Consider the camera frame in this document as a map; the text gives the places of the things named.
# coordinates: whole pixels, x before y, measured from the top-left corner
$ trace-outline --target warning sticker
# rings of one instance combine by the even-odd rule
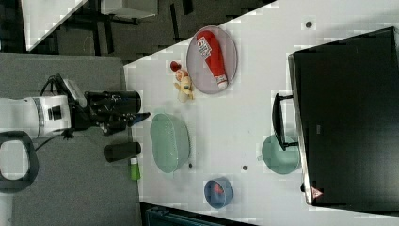
[[[206,59],[211,55],[212,48],[204,37],[197,40],[197,46],[199,47],[199,52],[203,59]]]
[[[311,186],[311,195],[313,196],[314,199],[317,199],[319,196],[323,195],[323,192]]]

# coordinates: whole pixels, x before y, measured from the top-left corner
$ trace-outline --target blue bowl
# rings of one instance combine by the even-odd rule
[[[232,186],[225,177],[207,182],[203,193],[206,201],[215,209],[228,205],[234,196]]]

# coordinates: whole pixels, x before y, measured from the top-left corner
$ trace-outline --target green cup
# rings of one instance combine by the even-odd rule
[[[285,136],[286,142],[294,142]],[[289,174],[300,167],[298,147],[287,147],[285,151],[279,145],[275,135],[268,137],[262,146],[262,156],[258,160],[264,161],[267,167],[278,174]]]

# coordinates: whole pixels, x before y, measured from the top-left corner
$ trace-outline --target red food item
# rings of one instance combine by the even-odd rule
[[[224,193],[224,190],[223,190],[223,188],[221,187],[220,184],[216,183],[214,185],[214,192],[216,192],[217,194],[221,195],[221,194]]]
[[[222,51],[214,33],[209,30],[201,31],[197,35],[197,46],[220,89],[227,87],[226,70]]]
[[[180,63],[178,63],[178,62],[176,62],[176,61],[172,61],[172,62],[170,63],[170,68],[171,68],[174,72],[176,72],[176,71],[178,71],[179,69],[181,69],[181,67],[182,67],[182,65],[180,65]]]

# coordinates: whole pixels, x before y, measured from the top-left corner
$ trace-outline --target red ketchup bottle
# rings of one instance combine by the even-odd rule
[[[216,79],[217,85],[220,89],[225,89],[228,81],[224,67],[224,59],[219,42],[214,33],[208,30],[201,31],[197,35],[197,46],[208,68],[211,70],[212,75]]]

